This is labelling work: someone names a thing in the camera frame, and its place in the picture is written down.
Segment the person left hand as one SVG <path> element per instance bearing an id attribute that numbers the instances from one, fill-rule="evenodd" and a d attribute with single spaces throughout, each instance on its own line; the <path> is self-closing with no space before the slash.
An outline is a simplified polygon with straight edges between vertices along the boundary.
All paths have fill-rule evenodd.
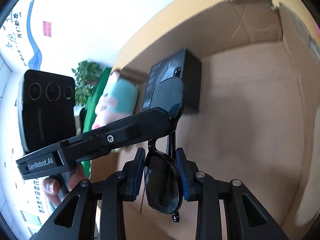
<path id="1" fill-rule="evenodd" d="M 74 189 L 80 181 L 85 179 L 88 180 L 88 177 L 84 173 L 83 165 L 79 163 L 75 172 L 67 183 L 68 191 L 72 191 L 72 189 Z M 58 197 L 60 192 L 60 184 L 56 179 L 52 177 L 44 179 L 42 182 L 42 189 L 52 204 L 58 206 L 61 203 L 61 200 Z"/>

